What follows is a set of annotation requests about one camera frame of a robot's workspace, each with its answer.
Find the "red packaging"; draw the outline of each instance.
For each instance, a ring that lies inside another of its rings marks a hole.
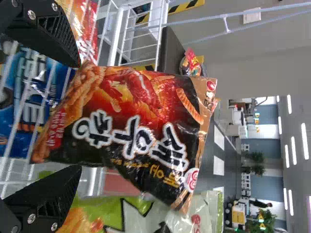
[[[112,166],[141,192],[187,212],[217,80],[84,63],[46,123],[33,162]],[[61,144],[51,125],[66,112]]]

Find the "chip bag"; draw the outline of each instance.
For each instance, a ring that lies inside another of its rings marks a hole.
[[[84,63],[38,138],[32,161],[114,166],[140,191],[187,212],[216,79]]]
[[[187,214],[137,197],[74,200],[57,233],[212,233],[206,198],[195,195]]]
[[[179,72],[182,75],[200,76],[202,67],[195,56],[194,51],[188,48],[185,52],[185,56],[181,59],[179,65]]]

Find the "ceiling light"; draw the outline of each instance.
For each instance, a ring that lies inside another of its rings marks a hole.
[[[292,114],[292,100],[291,100],[291,95],[287,95],[287,107],[288,107],[288,114]]]
[[[305,155],[305,159],[309,159],[307,130],[306,130],[306,124],[305,123],[301,124],[301,134],[302,134],[303,153]]]
[[[310,205],[310,211],[311,211],[311,196],[309,196],[309,205]]]
[[[290,159],[288,156],[288,146],[285,145],[285,160],[286,160],[286,167],[289,168],[290,167]]]
[[[284,205],[285,205],[285,210],[288,209],[287,206],[287,192],[286,192],[286,188],[283,188],[283,192],[284,192]]]
[[[288,190],[288,198],[290,202],[290,214],[291,216],[294,216],[294,208],[293,208],[293,197],[292,197],[292,190]]]
[[[278,117],[278,132],[282,134],[282,121],[280,116]]]
[[[293,164],[297,164],[297,158],[296,158],[296,145],[295,145],[295,138],[292,136],[291,137],[292,141],[292,155],[293,155]]]

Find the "red logo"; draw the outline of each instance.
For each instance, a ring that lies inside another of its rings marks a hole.
[[[200,232],[200,223],[201,223],[200,216],[199,215],[192,215],[191,216],[191,222],[194,224],[193,233],[201,233]]]
[[[212,81],[208,81],[207,82],[207,88],[208,88],[209,91],[214,91],[215,88],[216,88],[216,84],[213,83]]]
[[[194,224],[199,225],[200,222],[201,222],[200,216],[199,215],[192,215],[191,216],[191,222],[194,223]]]

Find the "wall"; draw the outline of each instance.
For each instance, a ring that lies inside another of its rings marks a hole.
[[[262,151],[265,158],[280,159],[281,145],[277,139],[242,139],[242,144],[249,144],[250,151]]]
[[[255,113],[260,113],[259,125],[278,124],[278,112],[276,104],[259,105],[256,107]]]
[[[284,202],[283,177],[251,175],[251,191],[254,198]]]

